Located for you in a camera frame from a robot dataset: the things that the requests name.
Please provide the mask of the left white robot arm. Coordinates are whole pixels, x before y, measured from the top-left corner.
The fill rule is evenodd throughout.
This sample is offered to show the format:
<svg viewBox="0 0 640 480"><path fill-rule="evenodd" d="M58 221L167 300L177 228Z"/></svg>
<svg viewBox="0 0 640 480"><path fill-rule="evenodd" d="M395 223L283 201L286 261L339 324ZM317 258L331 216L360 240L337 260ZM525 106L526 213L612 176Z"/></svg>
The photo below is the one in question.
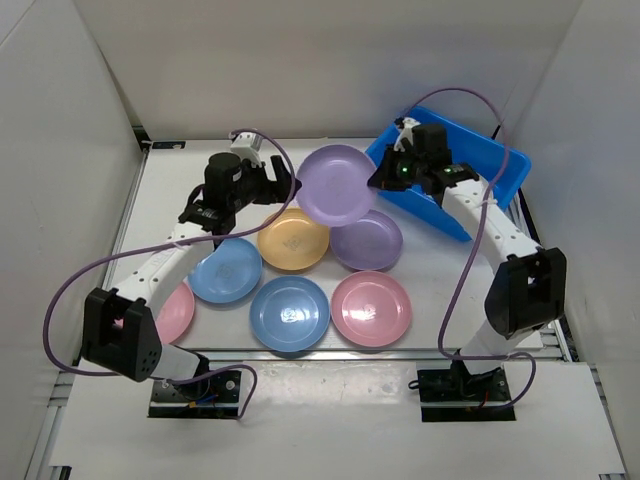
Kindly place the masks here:
<svg viewBox="0 0 640 480"><path fill-rule="evenodd" d="M245 207L286 206L300 187L291 162L271 158L266 167L237 153L212 155L203 184L187 204L166 243L145 249L147 260L108 290L96 288L84 303L81 356L136 382L165 379L191 400L204 397L211 377L205 358L161 342L156 317L189 273L226 239L237 237L236 216Z"/></svg>

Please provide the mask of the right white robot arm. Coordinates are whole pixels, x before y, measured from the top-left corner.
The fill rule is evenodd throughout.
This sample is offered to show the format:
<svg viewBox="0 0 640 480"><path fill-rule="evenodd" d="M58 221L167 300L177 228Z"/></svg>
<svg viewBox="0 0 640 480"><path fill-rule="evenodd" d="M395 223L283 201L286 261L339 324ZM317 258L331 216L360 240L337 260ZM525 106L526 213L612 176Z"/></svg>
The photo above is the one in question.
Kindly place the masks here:
<svg viewBox="0 0 640 480"><path fill-rule="evenodd" d="M486 319L453 357L458 365L449 387L470 400L532 332L564 313L567 260L558 248L543 248L497 205L493 188L469 164L456 163L444 126L411 117L395 122L399 132L369 178L371 187L403 192L418 186L472 237L473 254L489 262L494 279L484 301Z"/></svg>

